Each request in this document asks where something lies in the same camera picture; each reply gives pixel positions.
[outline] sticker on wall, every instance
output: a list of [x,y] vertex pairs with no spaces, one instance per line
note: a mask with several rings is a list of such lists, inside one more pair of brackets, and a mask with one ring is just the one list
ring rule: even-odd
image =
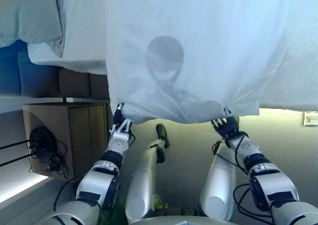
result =
[[304,126],[318,125],[318,111],[304,112]]

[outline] bed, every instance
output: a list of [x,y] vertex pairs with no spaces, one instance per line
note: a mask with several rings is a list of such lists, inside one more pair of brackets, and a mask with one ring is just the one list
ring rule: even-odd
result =
[[104,0],[63,0],[66,19],[63,56],[46,43],[29,43],[31,61],[77,72],[106,75]]

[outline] robot leg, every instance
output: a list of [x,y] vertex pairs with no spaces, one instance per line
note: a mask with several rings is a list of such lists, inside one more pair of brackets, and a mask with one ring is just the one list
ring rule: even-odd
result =
[[129,187],[125,213],[128,223],[153,217],[155,211],[156,166],[165,160],[164,148],[167,139],[160,133],[158,140],[152,142],[142,154]]

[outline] black joint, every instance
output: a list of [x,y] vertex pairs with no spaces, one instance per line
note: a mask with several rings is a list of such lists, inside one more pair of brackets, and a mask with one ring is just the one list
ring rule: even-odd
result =
[[164,163],[165,161],[164,150],[159,146],[156,146],[156,150],[157,150],[157,163]]
[[244,166],[249,171],[253,166],[261,163],[270,163],[270,161],[265,157],[265,155],[256,153],[250,156],[247,156],[244,159]]
[[161,140],[164,140],[164,148],[169,147],[169,141],[168,141],[168,136],[167,136],[167,131],[162,123],[159,123],[156,125],[156,131],[158,134],[158,138]]
[[118,169],[120,169],[121,163],[123,161],[123,156],[120,153],[108,150],[101,156],[100,160],[112,162],[118,167]]

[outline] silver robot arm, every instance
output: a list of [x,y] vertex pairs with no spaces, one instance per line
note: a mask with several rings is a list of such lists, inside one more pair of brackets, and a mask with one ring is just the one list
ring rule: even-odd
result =
[[42,225],[96,225],[102,210],[112,209],[118,192],[118,175],[130,137],[130,121],[118,105],[107,150],[79,183],[76,200],[51,214]]
[[239,132],[231,112],[227,114],[227,119],[214,120],[212,125],[235,151],[235,156],[243,161],[256,207],[269,212],[276,225],[318,224],[318,209],[300,202],[292,180],[266,158],[246,133]]

